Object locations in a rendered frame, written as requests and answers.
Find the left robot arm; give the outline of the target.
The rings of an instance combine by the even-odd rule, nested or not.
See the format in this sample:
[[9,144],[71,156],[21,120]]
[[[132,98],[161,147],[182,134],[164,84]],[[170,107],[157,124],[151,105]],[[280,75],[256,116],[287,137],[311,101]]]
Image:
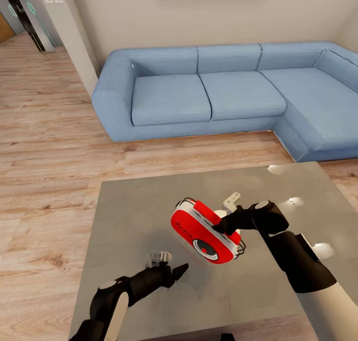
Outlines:
[[148,251],[146,269],[101,285],[91,302],[91,319],[84,320],[69,341],[116,341],[127,308],[159,287],[170,288],[189,268],[187,263],[171,271],[171,259],[169,252]]

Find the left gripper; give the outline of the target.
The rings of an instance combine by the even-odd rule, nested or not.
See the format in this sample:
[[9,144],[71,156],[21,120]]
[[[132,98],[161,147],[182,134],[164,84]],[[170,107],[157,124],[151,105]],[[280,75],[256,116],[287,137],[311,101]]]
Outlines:
[[187,263],[178,266],[171,271],[171,267],[168,266],[168,262],[159,261],[159,264],[160,266],[158,267],[146,267],[146,269],[138,273],[141,275],[145,283],[145,297],[159,287],[170,288],[189,268]]

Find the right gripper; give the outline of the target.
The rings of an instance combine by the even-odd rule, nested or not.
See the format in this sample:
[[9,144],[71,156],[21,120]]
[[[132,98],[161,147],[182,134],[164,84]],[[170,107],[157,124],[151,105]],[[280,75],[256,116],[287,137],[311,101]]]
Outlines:
[[241,212],[244,209],[241,205],[237,205],[237,210],[234,213],[231,213],[229,216],[226,215],[221,219],[219,225],[212,226],[212,229],[223,234],[225,232],[226,235],[231,236],[235,230],[237,229],[245,229],[241,223]]

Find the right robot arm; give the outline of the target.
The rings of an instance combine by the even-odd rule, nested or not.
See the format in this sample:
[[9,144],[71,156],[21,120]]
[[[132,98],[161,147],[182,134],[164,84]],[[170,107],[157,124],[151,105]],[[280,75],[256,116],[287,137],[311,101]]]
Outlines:
[[[212,229],[231,236],[237,229],[258,230],[308,317],[319,341],[358,341],[358,305],[348,296],[306,237],[286,231],[289,223],[271,201],[243,209],[234,192],[223,201],[227,215]],[[270,236],[272,235],[272,236]]]

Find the radio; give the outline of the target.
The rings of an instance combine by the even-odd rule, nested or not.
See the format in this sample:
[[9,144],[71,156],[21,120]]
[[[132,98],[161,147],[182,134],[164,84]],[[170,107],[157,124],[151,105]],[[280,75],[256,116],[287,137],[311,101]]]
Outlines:
[[241,236],[236,231],[228,236],[213,230],[221,218],[202,202],[184,199],[176,208],[171,216],[172,227],[210,263],[227,263],[242,254],[237,250]]

